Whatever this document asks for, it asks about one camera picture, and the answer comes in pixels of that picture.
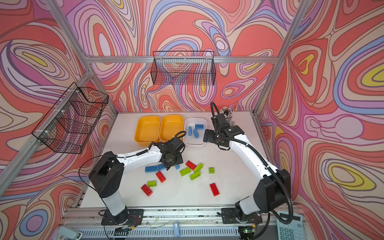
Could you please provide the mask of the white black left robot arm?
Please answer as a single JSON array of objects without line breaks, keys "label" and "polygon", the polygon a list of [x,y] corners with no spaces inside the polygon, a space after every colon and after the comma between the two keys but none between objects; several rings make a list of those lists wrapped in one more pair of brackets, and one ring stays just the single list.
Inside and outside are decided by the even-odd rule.
[{"label": "white black left robot arm", "polygon": [[119,192],[123,175],[152,163],[161,163],[169,170],[183,163],[184,150],[183,141],[174,137],[165,143],[151,142],[141,151],[117,155],[109,151],[100,156],[88,178],[107,208],[102,225],[139,225],[141,219],[130,213]]}]

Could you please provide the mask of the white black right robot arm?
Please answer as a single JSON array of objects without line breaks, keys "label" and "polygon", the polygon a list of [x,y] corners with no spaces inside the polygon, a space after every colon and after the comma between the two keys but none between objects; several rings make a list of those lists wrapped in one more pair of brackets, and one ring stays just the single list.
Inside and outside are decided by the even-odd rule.
[{"label": "white black right robot arm", "polygon": [[205,130],[203,141],[213,143],[220,150],[234,151],[251,170],[258,181],[252,196],[235,203],[236,217],[271,213],[281,223],[290,224],[294,218],[291,198],[291,176],[267,161],[251,144],[245,132],[237,125],[231,126],[224,114],[211,117],[212,130]]}]

